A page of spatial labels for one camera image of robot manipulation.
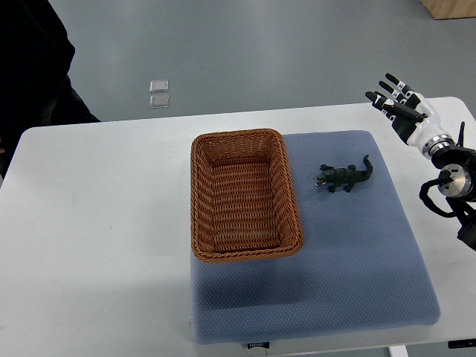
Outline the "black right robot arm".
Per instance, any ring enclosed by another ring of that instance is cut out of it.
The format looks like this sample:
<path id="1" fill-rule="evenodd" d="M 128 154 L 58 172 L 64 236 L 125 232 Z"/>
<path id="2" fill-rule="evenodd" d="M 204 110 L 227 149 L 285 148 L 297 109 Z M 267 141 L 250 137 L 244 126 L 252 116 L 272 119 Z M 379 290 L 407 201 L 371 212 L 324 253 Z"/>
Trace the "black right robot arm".
<path id="1" fill-rule="evenodd" d="M 460 124 L 456 141 L 448 135 L 438 135 L 425 146 L 424 154 L 440 170 L 437 178 L 422 184 L 419 198 L 435 214 L 444 218 L 457 218 L 461 228 L 457 238 L 475 249 L 475 150 L 464 146 L 465 124 Z M 449 212 L 439 208 L 428 195 L 436 187 L 445 196 Z"/>

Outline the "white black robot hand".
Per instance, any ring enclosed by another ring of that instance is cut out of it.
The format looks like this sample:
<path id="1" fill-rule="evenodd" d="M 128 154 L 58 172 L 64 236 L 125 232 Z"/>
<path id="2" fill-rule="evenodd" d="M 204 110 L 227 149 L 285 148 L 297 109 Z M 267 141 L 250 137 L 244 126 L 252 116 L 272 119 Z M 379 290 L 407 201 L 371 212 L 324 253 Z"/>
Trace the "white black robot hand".
<path id="1" fill-rule="evenodd" d="M 406 82 L 386 73 L 379 86 L 381 91 L 367 91 L 365 97 L 390 121 L 394 132 L 405 144 L 422 150 L 427 141 L 446 134 L 433 106 Z"/>

